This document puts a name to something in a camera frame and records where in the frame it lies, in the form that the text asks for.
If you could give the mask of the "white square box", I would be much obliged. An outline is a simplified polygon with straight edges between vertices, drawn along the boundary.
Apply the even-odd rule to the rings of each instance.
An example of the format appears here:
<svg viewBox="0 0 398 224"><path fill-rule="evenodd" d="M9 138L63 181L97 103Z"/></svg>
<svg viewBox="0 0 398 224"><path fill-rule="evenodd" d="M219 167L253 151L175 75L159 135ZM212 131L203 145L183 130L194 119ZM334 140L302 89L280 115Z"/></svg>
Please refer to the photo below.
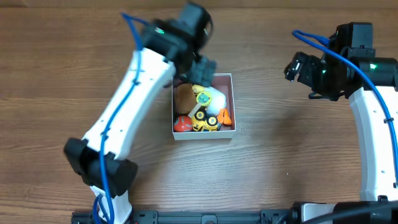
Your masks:
<svg viewBox="0 0 398 224"><path fill-rule="evenodd" d="M174 120L177 117L174 103L174 93L172 96L172 136L176 141L184 140L205 140L205 139L232 139L236 132L236 116L234 104L234 90L233 90L233 77L231 73L216 73L212 82L212 87L226 95L226 108L232 120L231 126L222 126L219 131L214 132L175 132Z"/></svg>

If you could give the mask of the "yellow and blue toy truck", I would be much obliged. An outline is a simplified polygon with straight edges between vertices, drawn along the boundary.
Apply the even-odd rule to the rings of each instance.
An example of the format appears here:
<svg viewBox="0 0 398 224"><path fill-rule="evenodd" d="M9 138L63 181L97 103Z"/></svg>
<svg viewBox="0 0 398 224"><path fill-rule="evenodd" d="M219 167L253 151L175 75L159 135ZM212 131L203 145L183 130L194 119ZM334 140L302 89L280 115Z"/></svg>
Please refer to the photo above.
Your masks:
<svg viewBox="0 0 398 224"><path fill-rule="evenodd" d="M211 132L218 131L221 124L216 116L208 116L204 111L198 110L192 117L193 131Z"/></svg>

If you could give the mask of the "red ball toy with eye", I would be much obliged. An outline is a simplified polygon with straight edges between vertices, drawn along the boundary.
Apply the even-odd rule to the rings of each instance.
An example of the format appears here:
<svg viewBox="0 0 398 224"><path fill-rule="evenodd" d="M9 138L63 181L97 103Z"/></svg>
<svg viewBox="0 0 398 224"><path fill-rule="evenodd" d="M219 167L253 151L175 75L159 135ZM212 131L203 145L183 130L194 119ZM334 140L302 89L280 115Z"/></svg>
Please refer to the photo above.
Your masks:
<svg viewBox="0 0 398 224"><path fill-rule="evenodd" d="M189 132L193 129L192 119L188 116L181 115L176 118L173 124L175 132Z"/></svg>

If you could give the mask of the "white plush duck toy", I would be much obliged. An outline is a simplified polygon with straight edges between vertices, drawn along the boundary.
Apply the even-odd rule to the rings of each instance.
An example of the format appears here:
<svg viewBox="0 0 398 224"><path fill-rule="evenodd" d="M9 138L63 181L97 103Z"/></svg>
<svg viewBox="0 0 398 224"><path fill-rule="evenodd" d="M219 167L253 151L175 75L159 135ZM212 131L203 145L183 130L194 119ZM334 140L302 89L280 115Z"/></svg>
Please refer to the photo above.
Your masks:
<svg viewBox="0 0 398 224"><path fill-rule="evenodd" d="M227 106L227 97L224 93L213 88L212 86L203 87L200 85L192 86L193 94L197 98L197 103L202 101L201 96L204 95L208 101L200 103L202 107L206 109L206 112L210 116L215 116L219 123L231 126L232 119L229 116Z"/></svg>

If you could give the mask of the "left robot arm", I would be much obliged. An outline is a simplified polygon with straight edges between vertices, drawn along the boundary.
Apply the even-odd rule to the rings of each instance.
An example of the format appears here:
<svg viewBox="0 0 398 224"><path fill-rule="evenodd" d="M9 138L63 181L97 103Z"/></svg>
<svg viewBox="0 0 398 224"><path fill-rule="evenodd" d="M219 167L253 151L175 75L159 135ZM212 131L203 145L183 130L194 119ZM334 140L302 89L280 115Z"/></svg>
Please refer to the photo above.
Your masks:
<svg viewBox="0 0 398 224"><path fill-rule="evenodd" d="M204 7L184 5L176 19L143 22L123 14L135 41L129 68L96 123L82 138L70 138L64 153L72 169L95 194L89 212L75 212L72 223L128 223L132 205L129 188L137 164L127 157L134 136L164 86L178 79L209 86L216 62L200 55L209 41L213 21Z"/></svg>

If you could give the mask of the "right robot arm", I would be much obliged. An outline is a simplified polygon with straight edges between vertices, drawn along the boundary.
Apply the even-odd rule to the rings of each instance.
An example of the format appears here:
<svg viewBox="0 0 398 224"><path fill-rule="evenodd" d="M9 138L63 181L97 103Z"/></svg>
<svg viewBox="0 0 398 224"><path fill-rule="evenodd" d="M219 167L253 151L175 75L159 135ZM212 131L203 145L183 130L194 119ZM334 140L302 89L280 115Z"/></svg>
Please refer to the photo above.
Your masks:
<svg viewBox="0 0 398 224"><path fill-rule="evenodd" d="M284 223L397 222L397 60L377 57L373 26L339 25L329 37L294 30L292 35L320 50L297 52L285 78L311 89L311 100L346 98L353 112L361 156L357 202L296 202Z"/></svg>

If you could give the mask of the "wooden cat rattle drum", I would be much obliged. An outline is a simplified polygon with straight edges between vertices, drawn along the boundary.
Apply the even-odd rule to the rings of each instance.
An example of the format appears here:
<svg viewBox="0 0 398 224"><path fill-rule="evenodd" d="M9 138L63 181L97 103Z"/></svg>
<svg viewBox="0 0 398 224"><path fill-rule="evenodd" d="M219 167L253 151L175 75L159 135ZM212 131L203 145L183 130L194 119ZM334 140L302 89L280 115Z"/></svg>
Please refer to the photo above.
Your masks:
<svg viewBox="0 0 398 224"><path fill-rule="evenodd" d="M196 105L189 112L188 117L192 118L201 107L208 107L211 104L213 97L210 92L202 91L196 96Z"/></svg>

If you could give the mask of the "brown plush toy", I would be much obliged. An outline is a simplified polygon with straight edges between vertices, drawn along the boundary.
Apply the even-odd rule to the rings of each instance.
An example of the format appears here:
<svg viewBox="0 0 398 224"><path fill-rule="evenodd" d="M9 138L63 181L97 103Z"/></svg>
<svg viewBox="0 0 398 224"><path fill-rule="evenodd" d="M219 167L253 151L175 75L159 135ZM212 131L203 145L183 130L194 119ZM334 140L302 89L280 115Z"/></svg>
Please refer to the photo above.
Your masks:
<svg viewBox="0 0 398 224"><path fill-rule="evenodd" d="M184 83L174 88L175 109L178 114L189 114L197 105L196 95L193 93L192 87L192 84Z"/></svg>

